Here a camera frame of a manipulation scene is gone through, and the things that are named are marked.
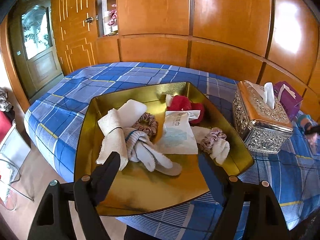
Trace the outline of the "cream towel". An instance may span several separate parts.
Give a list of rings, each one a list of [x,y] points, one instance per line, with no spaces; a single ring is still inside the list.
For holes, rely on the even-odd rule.
[[[119,171],[122,171],[129,162],[129,158],[118,111],[114,108],[109,110],[105,116],[98,120],[98,125],[104,138],[96,164],[103,164],[112,152],[117,152],[120,155]]]

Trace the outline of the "white foam block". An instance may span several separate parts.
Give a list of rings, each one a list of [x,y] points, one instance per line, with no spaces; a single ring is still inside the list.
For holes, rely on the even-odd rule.
[[[122,128],[132,127],[148,109],[147,105],[136,100],[128,100],[118,110]]]

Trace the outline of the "beige satin scrunchie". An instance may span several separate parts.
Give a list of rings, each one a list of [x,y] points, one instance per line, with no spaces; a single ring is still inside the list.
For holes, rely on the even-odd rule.
[[[156,136],[158,132],[158,121],[153,114],[145,112],[132,127],[146,133],[151,138]]]

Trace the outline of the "blue teddy bear pink dress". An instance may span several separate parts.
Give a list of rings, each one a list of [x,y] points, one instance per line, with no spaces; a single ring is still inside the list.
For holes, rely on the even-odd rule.
[[[319,137],[319,125],[312,124],[310,115],[302,114],[297,119],[297,126],[304,133],[309,145],[315,146]]]

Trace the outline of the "pink satin scrunchie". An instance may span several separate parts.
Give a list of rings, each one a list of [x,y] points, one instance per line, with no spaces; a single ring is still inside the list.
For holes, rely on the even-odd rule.
[[[200,149],[206,153],[210,153],[214,144],[219,140],[225,140],[227,135],[218,127],[213,127],[200,142]]]

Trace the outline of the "striped white socks bundle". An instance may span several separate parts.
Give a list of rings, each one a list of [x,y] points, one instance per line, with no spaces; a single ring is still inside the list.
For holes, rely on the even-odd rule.
[[[167,176],[178,176],[182,167],[156,150],[146,133],[132,127],[124,129],[129,161],[141,162],[149,172],[158,171]]]

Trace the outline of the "gold metal tray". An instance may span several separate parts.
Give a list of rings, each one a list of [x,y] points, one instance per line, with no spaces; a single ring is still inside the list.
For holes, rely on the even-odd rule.
[[[183,95],[204,107],[200,125],[226,135],[225,160],[206,153],[229,176],[253,165],[253,158],[231,124],[191,83],[138,87],[94,97],[82,124],[74,178],[92,174],[115,151],[117,174],[98,202],[102,216],[131,216],[163,210],[208,192],[198,165],[198,148],[188,114],[167,112],[167,95]]]

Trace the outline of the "white paper packet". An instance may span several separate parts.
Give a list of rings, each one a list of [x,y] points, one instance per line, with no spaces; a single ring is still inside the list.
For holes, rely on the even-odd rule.
[[[163,154],[197,154],[197,142],[189,121],[197,120],[200,113],[200,110],[166,111],[157,149]]]

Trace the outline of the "silver embossed tissue box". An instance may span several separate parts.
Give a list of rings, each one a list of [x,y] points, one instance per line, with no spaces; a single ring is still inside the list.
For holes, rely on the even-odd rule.
[[[259,94],[264,87],[240,81],[233,99],[235,129],[249,150],[277,154],[290,139],[293,127],[278,99],[271,108]]]

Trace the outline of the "blue plaid bed sheet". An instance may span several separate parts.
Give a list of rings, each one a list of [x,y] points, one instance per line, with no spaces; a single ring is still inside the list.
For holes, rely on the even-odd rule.
[[[232,119],[237,79],[167,64],[116,62],[82,68],[65,76],[27,110],[25,129],[53,169],[73,181],[76,148],[90,100],[98,95],[159,83],[187,81]],[[312,152],[303,133],[293,135],[278,154],[254,153],[254,164],[240,179],[268,181],[289,229],[319,210],[319,153]],[[120,220],[159,239],[208,239],[222,207],[205,194],[164,211]]]

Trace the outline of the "red plush item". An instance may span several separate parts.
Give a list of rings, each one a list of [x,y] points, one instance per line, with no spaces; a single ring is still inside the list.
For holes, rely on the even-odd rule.
[[[199,117],[191,120],[191,124],[199,124],[204,117],[204,105],[201,103],[193,103],[186,96],[167,94],[165,101],[168,111],[200,111]]]

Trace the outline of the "white side table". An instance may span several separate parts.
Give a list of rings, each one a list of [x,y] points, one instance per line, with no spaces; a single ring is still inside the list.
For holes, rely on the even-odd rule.
[[[9,182],[14,180],[31,148],[25,142],[13,121],[1,142],[1,180]]]

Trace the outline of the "white tissue sheet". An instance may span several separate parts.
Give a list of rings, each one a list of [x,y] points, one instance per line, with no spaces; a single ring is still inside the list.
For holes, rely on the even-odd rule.
[[[274,99],[274,90],[273,84],[271,82],[267,82],[263,87],[256,83],[247,82],[249,85],[260,95],[263,102],[268,105],[270,109],[274,109],[275,99]]]

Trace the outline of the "purple snack box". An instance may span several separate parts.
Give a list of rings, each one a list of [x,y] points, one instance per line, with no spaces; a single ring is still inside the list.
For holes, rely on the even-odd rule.
[[[290,121],[292,121],[300,110],[303,98],[286,81],[280,81],[274,85],[274,96],[283,106]]]

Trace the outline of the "silver door knob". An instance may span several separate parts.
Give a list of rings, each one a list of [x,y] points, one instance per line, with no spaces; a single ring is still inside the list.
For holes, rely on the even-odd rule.
[[[93,21],[94,21],[94,18],[93,18],[93,17],[89,17],[89,18],[86,18],[86,19],[85,19],[85,22],[86,22],[86,23],[89,23],[89,24],[93,23]]]

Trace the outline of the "wooden door with glass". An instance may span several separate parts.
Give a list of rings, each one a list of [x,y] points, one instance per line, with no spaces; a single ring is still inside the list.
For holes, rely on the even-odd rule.
[[[51,0],[17,0],[8,14],[15,70],[29,102],[63,78],[52,31]]]

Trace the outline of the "wooden headboard panel wall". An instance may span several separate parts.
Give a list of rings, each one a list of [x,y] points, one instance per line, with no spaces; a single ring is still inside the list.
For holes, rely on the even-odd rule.
[[[286,81],[319,120],[319,20],[303,0],[110,0],[118,25],[111,36],[99,26],[97,0],[51,3],[64,74],[136,61],[261,85]]]

